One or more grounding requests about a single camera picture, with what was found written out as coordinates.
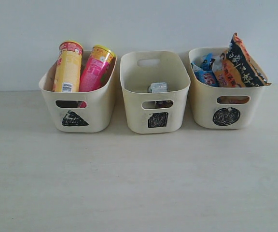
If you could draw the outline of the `cream bin with triangle mark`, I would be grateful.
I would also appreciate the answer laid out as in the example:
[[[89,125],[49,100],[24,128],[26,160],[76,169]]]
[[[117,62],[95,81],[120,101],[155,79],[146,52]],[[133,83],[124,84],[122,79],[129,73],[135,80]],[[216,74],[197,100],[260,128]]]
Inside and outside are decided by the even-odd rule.
[[[55,62],[39,81],[39,88],[60,131],[92,133],[104,130],[111,121],[116,100],[116,58],[107,71],[108,81],[91,92],[53,92]]]

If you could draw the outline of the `cream bin with circle mark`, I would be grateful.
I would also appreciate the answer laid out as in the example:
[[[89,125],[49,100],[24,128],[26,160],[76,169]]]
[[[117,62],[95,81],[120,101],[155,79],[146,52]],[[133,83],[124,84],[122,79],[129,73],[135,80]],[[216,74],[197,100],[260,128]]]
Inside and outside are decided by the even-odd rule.
[[[198,81],[191,64],[199,65],[203,56],[219,56],[225,47],[201,47],[188,53],[188,74],[191,85],[188,98],[195,122],[208,129],[242,129],[248,126],[261,102],[266,86],[262,87],[211,87]],[[221,104],[219,97],[248,97],[244,104]]]

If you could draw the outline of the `blue white milk carton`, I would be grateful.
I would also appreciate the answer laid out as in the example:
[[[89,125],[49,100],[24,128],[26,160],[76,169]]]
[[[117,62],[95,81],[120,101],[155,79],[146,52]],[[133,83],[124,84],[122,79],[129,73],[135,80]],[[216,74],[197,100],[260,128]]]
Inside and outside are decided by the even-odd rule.
[[[151,83],[148,87],[148,93],[162,93],[167,91],[168,87],[166,82]]]

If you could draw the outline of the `orange instant noodle bag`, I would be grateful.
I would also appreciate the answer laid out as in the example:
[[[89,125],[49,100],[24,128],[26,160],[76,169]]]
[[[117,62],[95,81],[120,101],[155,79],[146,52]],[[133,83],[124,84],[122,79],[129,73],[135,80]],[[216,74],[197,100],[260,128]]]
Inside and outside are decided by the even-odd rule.
[[[234,33],[228,49],[223,51],[211,67],[220,87],[261,87],[271,85],[251,63],[246,47]]]

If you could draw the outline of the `yellow chips can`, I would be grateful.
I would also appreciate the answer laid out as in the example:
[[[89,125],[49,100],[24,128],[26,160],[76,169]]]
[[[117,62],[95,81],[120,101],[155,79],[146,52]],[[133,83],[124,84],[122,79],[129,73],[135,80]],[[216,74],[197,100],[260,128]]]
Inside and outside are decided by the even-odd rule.
[[[83,47],[78,42],[68,40],[60,44],[53,92],[79,91],[82,55]]]

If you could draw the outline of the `pink chips can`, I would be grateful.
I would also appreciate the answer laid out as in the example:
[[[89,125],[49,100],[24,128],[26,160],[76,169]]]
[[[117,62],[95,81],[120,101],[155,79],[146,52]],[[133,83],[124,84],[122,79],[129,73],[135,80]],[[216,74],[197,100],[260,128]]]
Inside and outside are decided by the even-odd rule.
[[[115,54],[107,47],[94,45],[80,78],[80,92],[90,92],[103,87],[106,72],[115,59]]]

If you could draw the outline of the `cream bin with square mark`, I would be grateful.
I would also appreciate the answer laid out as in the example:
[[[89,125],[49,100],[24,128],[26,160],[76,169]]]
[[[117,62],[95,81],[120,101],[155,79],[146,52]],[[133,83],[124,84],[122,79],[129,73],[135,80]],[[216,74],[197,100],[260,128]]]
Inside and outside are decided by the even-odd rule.
[[[168,91],[148,93],[151,83],[166,82]],[[179,55],[170,51],[131,52],[121,57],[120,83],[126,121],[135,133],[178,130],[183,121],[189,87],[187,70]],[[156,101],[173,101],[170,108],[156,109]]]

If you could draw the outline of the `blue instant noodle bag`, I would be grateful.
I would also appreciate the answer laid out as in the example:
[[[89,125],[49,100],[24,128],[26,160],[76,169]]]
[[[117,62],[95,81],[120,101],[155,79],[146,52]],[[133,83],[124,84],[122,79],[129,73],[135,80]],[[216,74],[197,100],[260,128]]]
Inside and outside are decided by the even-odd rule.
[[[195,74],[197,80],[207,86],[211,87],[219,87],[218,80],[212,70],[212,65],[215,61],[213,58],[213,54],[209,53],[204,56],[204,59],[200,66],[195,65],[193,62],[191,63],[191,67]]]

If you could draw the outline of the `dark purple box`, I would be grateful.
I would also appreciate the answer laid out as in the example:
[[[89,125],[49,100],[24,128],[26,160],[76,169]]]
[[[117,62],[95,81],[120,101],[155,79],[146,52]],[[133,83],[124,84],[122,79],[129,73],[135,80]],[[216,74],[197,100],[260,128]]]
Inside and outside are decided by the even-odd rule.
[[[173,105],[173,101],[168,100],[168,101],[156,101],[155,102],[155,107],[156,109],[161,109],[161,108],[170,108]]]

